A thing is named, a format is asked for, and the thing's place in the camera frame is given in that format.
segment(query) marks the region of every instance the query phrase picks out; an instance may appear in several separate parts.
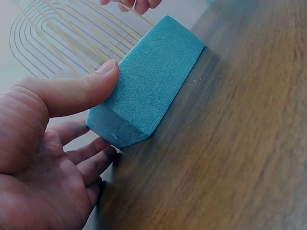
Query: wooden stick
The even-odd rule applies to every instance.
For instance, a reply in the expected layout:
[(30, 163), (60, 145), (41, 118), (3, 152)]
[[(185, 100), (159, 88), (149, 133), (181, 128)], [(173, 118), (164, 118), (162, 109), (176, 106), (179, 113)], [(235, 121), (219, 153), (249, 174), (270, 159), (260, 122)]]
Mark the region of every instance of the wooden stick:
[(79, 35), (85, 42), (87, 42), (87, 44), (93, 49), (95, 50), (99, 56), (104, 59), (105, 61), (108, 61), (109, 58), (104, 54), (102, 53), (90, 40), (87, 39), (86, 36), (84, 36), (82, 33), (79, 32), (78, 28), (72, 24), (69, 20), (67, 20), (60, 12), (59, 10), (57, 10), (50, 2), (49, 0), (44, 0), (44, 2), (51, 8), (54, 10), (55, 13), (57, 13), (58, 16), (60, 16), (61, 19), (63, 19), (72, 29), (73, 31)]
[(133, 12), (135, 15), (137, 15), (139, 18), (141, 18), (142, 20), (144, 20), (145, 22), (147, 22), (150, 26), (154, 26), (150, 21), (148, 21), (146, 18), (144, 18), (143, 16), (139, 15), (134, 9), (128, 7), (125, 3), (123, 2), (119, 2), (119, 4), (126, 8), (128, 11)]
[(37, 34), (50, 46), (50, 48), (53, 50), (53, 52), (55, 52), (58, 55), (58, 58), (66, 64), (66, 66), (72, 71), (74, 72), (77, 76), (79, 76), (80, 78), (82, 77), (82, 75), (80, 73), (78, 73), (78, 71), (76, 71), (74, 69), (74, 67), (63, 57), (63, 55), (57, 50), (57, 48), (44, 36), (44, 34), (37, 28), (37, 26), (34, 24), (34, 22), (29, 18), (29, 16), (26, 14), (26, 12), (24, 12), (24, 10), (22, 9), (22, 7), (20, 7), (17, 4), (17, 7), (20, 9), (20, 11), (22, 12), (22, 14), (25, 16), (25, 18), (28, 20), (28, 22), (31, 24), (31, 26), (35, 29), (35, 31), (37, 32)]
[(82, 22), (86, 27), (88, 27), (96, 36), (100, 37), (104, 42), (106, 42), (110, 47), (112, 47), (117, 54), (121, 57), (124, 58), (125, 57), (125, 53), (123, 51), (121, 51), (120, 49), (118, 49), (115, 45), (113, 45), (106, 37), (104, 37), (103, 35), (101, 35), (100, 33), (97, 32), (96, 29), (94, 29), (90, 24), (88, 24), (85, 20), (82, 20), (79, 16), (77, 16), (73, 10), (71, 10), (69, 7), (67, 7), (62, 0), (59, 0), (59, 4), (61, 6), (63, 6), (67, 11), (69, 11), (76, 19), (78, 19), (80, 22)]
[(72, 51), (75, 53), (75, 55), (80, 58), (81, 61), (88, 67), (88, 69), (91, 72), (95, 72), (94, 67), (92, 67), (85, 58), (79, 54), (77, 49), (74, 45), (70, 43), (70, 41), (62, 34), (62, 32), (55, 26), (55, 24), (44, 14), (44, 12), (37, 6), (35, 1), (31, 1), (32, 5), (35, 7), (35, 9), (44, 17), (44, 19), (47, 21), (47, 23), (52, 27), (52, 29), (68, 44), (68, 46), (72, 49)]
[(82, 8), (84, 11), (86, 11), (88, 14), (90, 14), (97, 22), (99, 22), (103, 27), (106, 27), (108, 30), (110, 30), (115, 36), (118, 37), (119, 41), (126, 45), (127, 48), (132, 49), (134, 47), (134, 45), (128, 41), (126, 38), (124, 38), (122, 35), (120, 35), (119, 33), (117, 33), (114, 29), (112, 29), (108, 24), (104, 23), (101, 18), (97, 17), (96, 15), (94, 15), (92, 12), (90, 12), (88, 9), (86, 9), (84, 6), (82, 6), (78, 0), (73, 0), (72, 1), (74, 4), (76, 4), (77, 6), (79, 6), (80, 8)]
[(112, 22), (115, 23), (119, 28), (123, 29), (126, 33), (128, 33), (131, 37), (133, 37), (135, 40), (140, 41), (141, 36), (138, 34), (134, 33), (130, 28), (128, 28), (124, 23), (122, 23), (120, 20), (118, 20), (115, 16), (110, 14), (108, 11), (105, 9), (101, 8), (99, 5), (94, 3), (92, 0), (86, 0), (88, 3), (90, 3), (92, 6), (94, 6), (97, 10), (101, 11), (105, 15), (109, 17), (109, 19), (112, 19)]

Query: palm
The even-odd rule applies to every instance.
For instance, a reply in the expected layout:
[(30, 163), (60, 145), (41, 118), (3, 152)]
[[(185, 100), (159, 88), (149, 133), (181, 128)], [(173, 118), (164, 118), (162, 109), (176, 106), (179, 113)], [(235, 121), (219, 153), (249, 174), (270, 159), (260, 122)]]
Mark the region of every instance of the palm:
[(98, 138), (65, 152), (85, 121), (47, 125), (101, 103), (118, 75), (111, 60), (79, 80), (25, 79), (0, 97), (0, 230), (83, 228), (116, 150)]
[[(87, 147), (65, 153), (61, 135), (53, 130), (57, 128), (50, 128), (46, 132), (41, 150), (27, 169), (15, 177), (0, 175), (1, 184), (5, 184), (5, 188), (0, 188), (0, 194), (10, 194), (1, 208), (6, 210), (6, 221), (14, 223), (16, 229), (21, 226), (31, 226), (33, 229), (78, 229), (86, 223), (96, 202), (91, 197), (93, 191), (86, 189), (83, 174), (76, 163), (95, 155), (106, 147), (106, 143), (97, 139)], [(105, 167), (109, 165), (107, 160), (105, 157)], [(18, 221), (14, 221), (16, 205), (12, 204), (16, 201), (20, 216)]]

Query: teal foam block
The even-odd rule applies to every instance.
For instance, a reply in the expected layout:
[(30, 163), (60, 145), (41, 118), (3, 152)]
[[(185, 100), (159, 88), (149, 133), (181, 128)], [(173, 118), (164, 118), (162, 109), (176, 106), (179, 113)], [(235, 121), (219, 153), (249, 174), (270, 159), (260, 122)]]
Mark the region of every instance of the teal foam block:
[(204, 47), (180, 23), (163, 18), (120, 62), (116, 88), (90, 109), (87, 126), (119, 149), (148, 139)]

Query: wood grain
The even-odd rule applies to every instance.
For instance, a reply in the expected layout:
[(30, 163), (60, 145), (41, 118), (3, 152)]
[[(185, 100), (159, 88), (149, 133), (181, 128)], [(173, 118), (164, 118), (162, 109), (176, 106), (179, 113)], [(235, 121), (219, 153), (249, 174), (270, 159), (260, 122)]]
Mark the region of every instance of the wood grain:
[(307, 229), (307, 2), (216, 0), (154, 136), (114, 163), (106, 230)]

